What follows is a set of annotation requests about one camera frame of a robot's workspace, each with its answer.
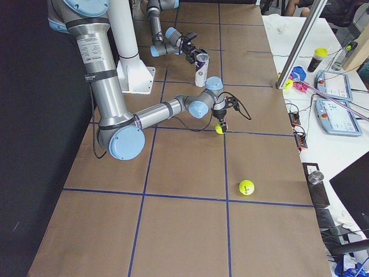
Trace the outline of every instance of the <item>white table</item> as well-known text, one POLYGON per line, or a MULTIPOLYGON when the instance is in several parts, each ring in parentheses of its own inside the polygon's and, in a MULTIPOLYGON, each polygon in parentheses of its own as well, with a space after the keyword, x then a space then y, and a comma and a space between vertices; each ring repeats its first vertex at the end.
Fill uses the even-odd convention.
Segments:
MULTIPOLYGON (((305 18, 300 17, 280 17, 277 14, 263 16, 263 21, 268 35, 268 41, 277 72, 281 72, 287 57, 295 43, 295 40, 303 26, 305 18)), ((301 66, 305 70, 310 63, 311 56, 314 50, 318 47, 324 47, 330 53, 334 53, 341 48, 338 40, 330 29, 325 19, 319 18, 315 27, 312 29, 307 41, 302 48, 295 66, 301 66)), ((314 85, 314 77, 319 69, 326 68, 334 55, 328 56, 319 65, 315 73, 307 73, 306 81, 314 85)), ((363 82, 356 73, 351 71, 347 73, 351 88, 366 90, 363 82)), ((310 105, 311 92, 301 93, 295 89, 284 90, 284 97, 297 105, 300 110, 307 108, 310 105)), ((353 102, 369 108, 369 93, 353 92, 353 102)), ((323 172, 325 179, 323 181, 329 201, 330 213, 337 224, 347 223, 346 227, 351 230, 359 230, 352 217, 349 215, 340 199, 337 197, 329 180, 352 164, 362 155, 369 151, 369 122, 364 120, 359 121, 359 125, 363 131, 360 137, 344 137, 332 136, 326 134, 316 117, 314 103, 309 117, 309 111, 300 113, 300 121, 305 130, 308 129, 307 145, 308 149, 302 150, 300 158, 302 162, 317 163, 320 170, 323 172)), ((369 112, 351 107, 358 112, 369 117, 369 112)))

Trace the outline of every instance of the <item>yellow tennis ball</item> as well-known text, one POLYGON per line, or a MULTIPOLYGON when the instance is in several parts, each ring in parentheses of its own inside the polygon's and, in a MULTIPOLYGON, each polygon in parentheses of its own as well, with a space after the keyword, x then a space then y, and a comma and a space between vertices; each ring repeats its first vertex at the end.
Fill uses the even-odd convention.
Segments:
POLYGON ((293 81, 290 80, 290 79, 288 79, 287 82, 286 82, 286 84, 284 85, 284 88, 285 89, 290 89, 292 87, 293 87, 293 81))
POLYGON ((240 192, 243 194, 243 195, 250 195, 254 192, 255 190, 255 185, 253 182, 251 182, 250 180, 243 180, 241 183, 240 183, 240 192))
POLYGON ((215 125, 215 132, 218 134, 224 134, 219 123, 215 125))

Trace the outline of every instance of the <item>white mounting base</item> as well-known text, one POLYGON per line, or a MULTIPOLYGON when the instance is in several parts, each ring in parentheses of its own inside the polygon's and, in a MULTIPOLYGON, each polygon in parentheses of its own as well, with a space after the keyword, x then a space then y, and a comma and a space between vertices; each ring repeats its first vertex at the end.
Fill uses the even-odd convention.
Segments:
POLYGON ((116 68, 119 83, 123 93, 150 94, 154 83, 155 68, 145 66, 140 60, 138 67, 127 66, 127 76, 123 71, 121 61, 116 68))

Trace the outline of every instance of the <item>sticker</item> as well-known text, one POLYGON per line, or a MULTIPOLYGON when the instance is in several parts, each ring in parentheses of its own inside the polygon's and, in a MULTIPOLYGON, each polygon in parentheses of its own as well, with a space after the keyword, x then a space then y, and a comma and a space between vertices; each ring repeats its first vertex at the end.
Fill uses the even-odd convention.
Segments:
POLYGON ((83 63, 103 61, 101 43, 98 37, 77 40, 83 63))

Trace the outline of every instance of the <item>blue object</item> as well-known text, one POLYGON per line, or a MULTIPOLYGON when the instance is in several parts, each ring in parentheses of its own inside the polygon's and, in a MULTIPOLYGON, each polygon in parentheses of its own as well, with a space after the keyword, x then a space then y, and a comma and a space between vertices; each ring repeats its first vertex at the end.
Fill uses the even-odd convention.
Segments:
POLYGON ((63 0, 76 13, 87 17, 99 17, 107 12, 109 0, 63 0))
POLYGON ((159 53, 157 52, 156 47, 154 45, 150 46, 150 52, 151 52, 151 56, 159 57, 159 53))
POLYGON ((341 259, 338 263, 336 268, 334 269, 334 274, 338 277, 366 277, 368 276, 365 271, 363 271, 364 264, 357 263, 355 268, 349 268, 346 271, 344 270, 344 263, 343 259, 341 259))
POLYGON ((141 153, 145 145, 142 130, 129 125, 119 129, 109 143, 110 154, 118 160, 131 160, 141 153))
POLYGON ((217 91, 219 89, 222 89, 223 88, 223 83, 221 82, 221 78, 219 78, 217 76, 209 77, 205 81, 205 88, 209 89, 211 91, 217 91))
POLYGON ((65 24, 56 22, 54 20, 51 20, 50 18, 48 18, 48 25, 54 31, 57 31, 57 32, 60 32, 60 33, 69 33, 68 30, 67 30, 67 27, 65 26, 65 24))
POLYGON ((193 101, 189 105, 189 112, 193 117, 202 118, 209 111, 208 105, 201 101, 193 101))
POLYGON ((301 66, 295 66, 291 73, 292 78, 304 81, 306 79, 306 72, 301 66))
POLYGON ((165 32, 165 37, 167 38, 167 39, 169 39, 169 37, 175 32, 175 31, 177 31, 175 28, 173 28, 173 27, 169 27, 168 29, 167 29, 167 31, 165 32))

